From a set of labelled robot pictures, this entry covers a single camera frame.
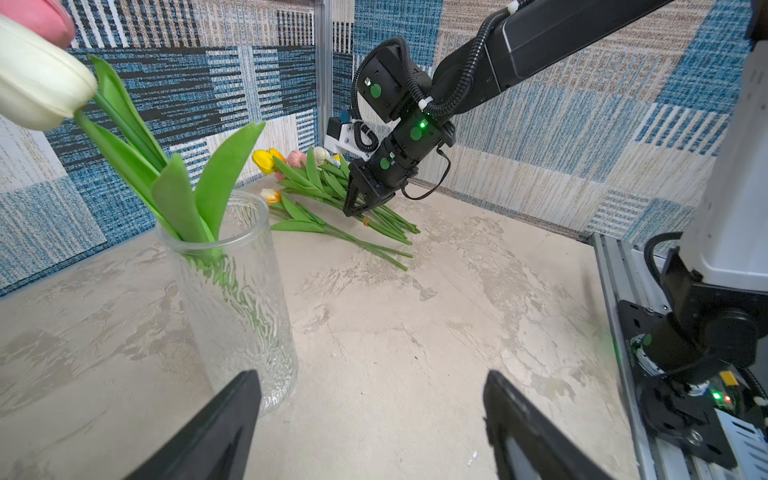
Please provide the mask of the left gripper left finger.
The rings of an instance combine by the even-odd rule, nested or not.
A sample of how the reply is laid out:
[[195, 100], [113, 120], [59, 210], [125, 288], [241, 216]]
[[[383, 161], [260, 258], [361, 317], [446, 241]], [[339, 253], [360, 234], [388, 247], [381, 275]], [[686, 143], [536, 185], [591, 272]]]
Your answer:
[[255, 370], [236, 375], [129, 479], [242, 479], [261, 403]]

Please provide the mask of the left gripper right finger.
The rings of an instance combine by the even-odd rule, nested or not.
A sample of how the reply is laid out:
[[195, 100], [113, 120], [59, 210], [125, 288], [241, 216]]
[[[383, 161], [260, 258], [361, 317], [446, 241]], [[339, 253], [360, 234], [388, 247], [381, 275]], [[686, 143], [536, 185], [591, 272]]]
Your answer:
[[488, 372], [483, 403], [486, 434], [500, 479], [609, 477], [501, 372]]

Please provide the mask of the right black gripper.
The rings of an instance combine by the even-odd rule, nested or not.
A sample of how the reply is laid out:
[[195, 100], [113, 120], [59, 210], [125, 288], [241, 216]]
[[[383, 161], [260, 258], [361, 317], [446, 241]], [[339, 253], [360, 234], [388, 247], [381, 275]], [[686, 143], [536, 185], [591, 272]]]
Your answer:
[[361, 168], [363, 177], [349, 177], [343, 213], [355, 217], [373, 210], [390, 201], [398, 190], [410, 198], [405, 192], [409, 179], [418, 174], [418, 164], [436, 150], [445, 159], [446, 167], [437, 185], [420, 198], [431, 195], [452, 166], [442, 147], [452, 147], [455, 140], [456, 127], [451, 121], [439, 125], [430, 119], [401, 119], [375, 150], [373, 141], [363, 142], [360, 150], [370, 153], [370, 157]]

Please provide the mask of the tulip bunch yellow orange pink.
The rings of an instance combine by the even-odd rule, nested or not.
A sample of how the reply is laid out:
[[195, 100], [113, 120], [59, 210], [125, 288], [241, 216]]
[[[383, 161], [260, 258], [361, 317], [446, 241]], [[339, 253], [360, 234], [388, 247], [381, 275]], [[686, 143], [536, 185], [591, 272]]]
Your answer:
[[[256, 150], [252, 161], [265, 175], [273, 175], [279, 190], [268, 191], [263, 196], [268, 204], [277, 206], [283, 194], [294, 194], [325, 203], [339, 211], [343, 209], [349, 187], [349, 163], [341, 155], [331, 156], [322, 147], [311, 148], [307, 153], [292, 151], [284, 157], [275, 149]], [[396, 213], [390, 207], [375, 207], [368, 213], [355, 214], [354, 218], [368, 228], [410, 245], [408, 233], [418, 234], [419, 228]]]

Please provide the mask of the clear glass vase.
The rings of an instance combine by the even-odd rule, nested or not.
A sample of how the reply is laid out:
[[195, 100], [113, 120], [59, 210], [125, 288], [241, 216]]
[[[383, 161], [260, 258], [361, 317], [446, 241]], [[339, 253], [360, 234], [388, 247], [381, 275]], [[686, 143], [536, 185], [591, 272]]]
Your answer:
[[260, 415], [277, 410], [296, 390], [299, 362], [267, 203], [234, 191], [217, 242], [183, 242], [163, 228], [157, 233], [213, 391], [254, 370]]

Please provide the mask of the pink tulip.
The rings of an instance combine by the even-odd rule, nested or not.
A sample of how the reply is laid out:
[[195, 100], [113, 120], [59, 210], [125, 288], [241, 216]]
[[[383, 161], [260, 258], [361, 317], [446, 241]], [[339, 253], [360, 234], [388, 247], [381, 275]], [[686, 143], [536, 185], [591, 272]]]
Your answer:
[[[72, 17], [58, 1], [4, 1], [3, 15], [67, 52], [75, 36]], [[168, 164], [154, 183], [152, 195], [180, 235], [176, 239], [163, 227], [170, 237], [189, 243], [218, 241], [230, 195], [264, 128], [263, 123], [250, 122], [228, 137], [210, 157], [196, 184], [191, 183], [180, 154], [165, 154]]]

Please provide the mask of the white tulip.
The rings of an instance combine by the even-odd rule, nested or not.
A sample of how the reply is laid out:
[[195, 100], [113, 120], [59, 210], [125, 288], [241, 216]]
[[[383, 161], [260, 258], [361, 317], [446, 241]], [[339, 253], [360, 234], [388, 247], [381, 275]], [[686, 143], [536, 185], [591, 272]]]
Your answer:
[[168, 158], [116, 71], [97, 56], [90, 59], [94, 70], [3, 15], [1, 115], [34, 131], [50, 131], [74, 120], [160, 225], [178, 239], [152, 195]]

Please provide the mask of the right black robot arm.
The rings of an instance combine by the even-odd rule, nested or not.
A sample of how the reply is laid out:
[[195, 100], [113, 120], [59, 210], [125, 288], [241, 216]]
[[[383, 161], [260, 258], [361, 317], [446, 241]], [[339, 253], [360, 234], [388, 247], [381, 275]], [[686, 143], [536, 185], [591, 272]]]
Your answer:
[[[351, 92], [394, 130], [378, 139], [352, 109], [358, 146], [344, 203], [356, 216], [404, 190], [419, 162], [454, 143], [453, 116], [650, 14], [655, 1], [514, 1], [489, 15], [477, 34], [449, 55], [434, 76], [394, 37], [361, 62]], [[754, 46], [719, 160], [693, 220], [644, 248], [646, 266], [671, 311], [639, 351], [648, 372], [704, 379], [710, 367], [754, 364], [767, 334], [767, 90], [762, 34], [767, 5], [753, 5]]]

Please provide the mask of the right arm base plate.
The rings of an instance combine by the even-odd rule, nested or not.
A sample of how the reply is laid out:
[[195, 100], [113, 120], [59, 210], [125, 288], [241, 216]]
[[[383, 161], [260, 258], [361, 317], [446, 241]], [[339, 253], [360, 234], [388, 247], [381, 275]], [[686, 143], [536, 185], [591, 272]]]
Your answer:
[[650, 331], [664, 317], [621, 300], [614, 340], [641, 477], [718, 477], [738, 471], [727, 427], [734, 419], [714, 407], [708, 382], [667, 377], [645, 356]]

